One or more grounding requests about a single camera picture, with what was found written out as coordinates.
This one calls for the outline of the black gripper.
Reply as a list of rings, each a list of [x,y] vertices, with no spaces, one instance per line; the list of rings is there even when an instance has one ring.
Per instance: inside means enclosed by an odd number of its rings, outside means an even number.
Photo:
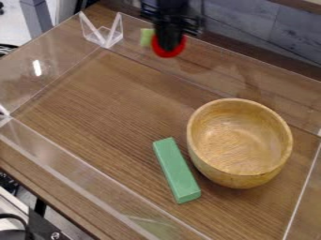
[[[203,31],[204,17],[192,0],[141,0],[141,16],[152,20],[158,45],[168,52],[181,44],[184,33],[199,35]]]

